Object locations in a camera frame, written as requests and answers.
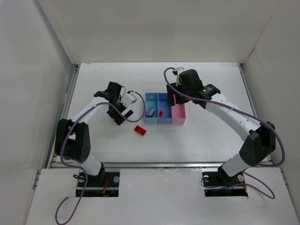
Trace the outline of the purple flower top lego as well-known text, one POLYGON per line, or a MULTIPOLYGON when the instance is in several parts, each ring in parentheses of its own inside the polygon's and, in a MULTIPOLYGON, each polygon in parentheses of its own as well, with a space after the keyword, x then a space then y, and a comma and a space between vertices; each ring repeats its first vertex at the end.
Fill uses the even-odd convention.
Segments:
POLYGON ((147 117, 147 118, 152 118, 154 115, 155 115, 155 108, 154 107, 149 107, 145 111, 145 117, 147 117))

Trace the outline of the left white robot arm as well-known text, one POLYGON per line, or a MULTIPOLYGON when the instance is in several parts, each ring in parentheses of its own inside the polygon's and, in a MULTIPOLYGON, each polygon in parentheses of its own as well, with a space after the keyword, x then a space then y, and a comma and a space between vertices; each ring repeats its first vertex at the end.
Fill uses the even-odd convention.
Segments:
POLYGON ((117 125, 127 120, 133 111, 122 114, 137 101, 131 92, 121 94, 124 87, 109 82, 104 91, 97 91, 90 103, 70 119, 61 119, 57 125, 54 152, 62 159, 72 160, 85 170, 89 179, 103 182, 105 167, 91 155, 90 126, 108 115, 117 125))

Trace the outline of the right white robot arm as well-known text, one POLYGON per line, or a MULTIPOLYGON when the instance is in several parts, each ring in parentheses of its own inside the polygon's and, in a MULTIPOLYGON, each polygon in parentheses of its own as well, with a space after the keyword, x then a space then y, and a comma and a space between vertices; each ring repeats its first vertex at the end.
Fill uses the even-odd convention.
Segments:
POLYGON ((167 83, 168 103, 182 105, 189 101, 219 117, 244 142, 239 152, 224 162, 213 175, 207 175, 214 186, 224 186, 237 174, 259 165, 276 148, 275 127, 241 111, 212 84, 203 85, 196 70, 169 68, 176 82, 167 83))

